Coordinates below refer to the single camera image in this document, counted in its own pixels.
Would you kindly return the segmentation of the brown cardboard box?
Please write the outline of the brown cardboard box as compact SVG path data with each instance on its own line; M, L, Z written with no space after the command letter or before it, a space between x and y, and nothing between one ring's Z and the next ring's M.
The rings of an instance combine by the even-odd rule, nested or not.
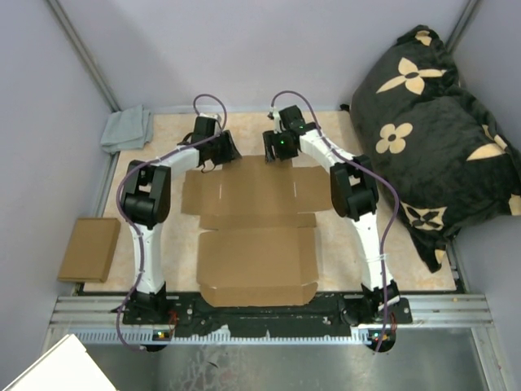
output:
M186 173L184 214L199 217L196 281L214 307L308 304L317 292L318 212L332 208L321 166L245 156Z

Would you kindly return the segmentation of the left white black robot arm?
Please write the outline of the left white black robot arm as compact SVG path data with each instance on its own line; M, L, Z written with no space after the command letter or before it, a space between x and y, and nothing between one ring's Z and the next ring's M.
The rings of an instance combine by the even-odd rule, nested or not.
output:
M171 209L172 181L207 161L223 165L240 157L221 118L199 114L193 130L172 151L129 163L116 193L116 205L129 225L134 247L134 283L121 306L127 319L160 323L169 313L161 236Z

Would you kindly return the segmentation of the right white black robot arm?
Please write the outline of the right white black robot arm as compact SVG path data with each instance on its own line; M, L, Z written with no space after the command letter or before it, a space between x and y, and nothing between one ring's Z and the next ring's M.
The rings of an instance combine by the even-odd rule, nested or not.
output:
M367 156L355 156L333 143L317 122L304 119L298 106L282 110L271 107L268 118L274 129L263 133L266 162L290 160L302 153L329 174L333 209L354 227L365 262L361 278L363 313L373 323L382 322L401 295L388 269L378 229L377 182L381 178L372 171Z

